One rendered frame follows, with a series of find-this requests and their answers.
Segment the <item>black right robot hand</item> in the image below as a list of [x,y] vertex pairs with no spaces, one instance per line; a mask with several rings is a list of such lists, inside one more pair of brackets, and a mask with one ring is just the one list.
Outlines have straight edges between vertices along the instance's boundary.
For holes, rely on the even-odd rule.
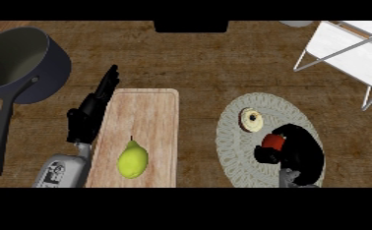
[[318,181],[325,167],[322,147],[310,132],[296,124],[285,124],[270,134],[282,135],[287,141],[282,150],[259,145],[254,148],[254,158],[259,163],[281,164],[281,168],[309,171]]

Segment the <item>dark grey saucepan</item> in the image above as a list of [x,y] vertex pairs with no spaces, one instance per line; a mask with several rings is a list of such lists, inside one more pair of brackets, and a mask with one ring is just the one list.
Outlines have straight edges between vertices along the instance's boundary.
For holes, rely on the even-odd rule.
[[48,99],[64,87],[70,73],[67,52],[42,29],[18,27],[0,32],[0,174],[14,104]]

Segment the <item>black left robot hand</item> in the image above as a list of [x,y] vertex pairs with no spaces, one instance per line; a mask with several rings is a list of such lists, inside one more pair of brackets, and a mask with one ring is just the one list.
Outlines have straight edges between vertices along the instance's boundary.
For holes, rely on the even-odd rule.
[[118,66],[114,65],[102,78],[96,91],[86,96],[80,107],[71,108],[67,112],[67,141],[70,143],[93,143],[102,126],[107,106],[118,83]]

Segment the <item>grey woven oval placemat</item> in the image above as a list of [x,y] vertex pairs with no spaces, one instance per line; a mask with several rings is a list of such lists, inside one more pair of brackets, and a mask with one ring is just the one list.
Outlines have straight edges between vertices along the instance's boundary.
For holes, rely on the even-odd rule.
[[[238,124],[238,114],[244,108],[256,110],[263,117],[263,128],[247,132]],[[225,173],[236,188],[278,188],[279,164],[256,161],[254,148],[272,131],[293,123],[301,126],[322,143],[318,130],[298,107],[281,96],[253,92],[239,96],[228,105],[217,126],[217,153]]]

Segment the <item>pale grey round object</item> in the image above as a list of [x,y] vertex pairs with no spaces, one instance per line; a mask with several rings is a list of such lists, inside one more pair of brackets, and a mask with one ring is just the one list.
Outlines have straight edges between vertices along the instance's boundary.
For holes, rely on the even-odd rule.
[[281,24],[293,28],[303,28],[309,26],[313,22],[315,21],[279,21]]

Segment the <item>wooden cutting board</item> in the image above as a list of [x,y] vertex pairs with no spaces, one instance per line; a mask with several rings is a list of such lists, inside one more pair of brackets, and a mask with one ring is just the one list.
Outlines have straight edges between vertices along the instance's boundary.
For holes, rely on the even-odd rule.
[[[177,169],[179,92],[173,88],[118,88],[95,146],[87,188],[174,188]],[[129,141],[148,152],[143,173],[127,179],[117,160]]]

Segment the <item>white tiered shelf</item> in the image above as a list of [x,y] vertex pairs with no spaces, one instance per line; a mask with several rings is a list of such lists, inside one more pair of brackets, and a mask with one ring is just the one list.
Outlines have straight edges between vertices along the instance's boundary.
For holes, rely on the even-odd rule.
[[362,110],[372,105],[372,21],[322,21],[294,66],[298,72],[325,62],[366,84]]

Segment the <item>green pear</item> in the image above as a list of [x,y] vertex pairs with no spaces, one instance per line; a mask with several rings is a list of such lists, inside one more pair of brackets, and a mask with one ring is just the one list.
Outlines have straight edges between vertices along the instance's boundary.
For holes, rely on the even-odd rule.
[[146,165],[148,152],[139,143],[130,140],[117,161],[118,171],[127,179],[135,179],[143,173]]

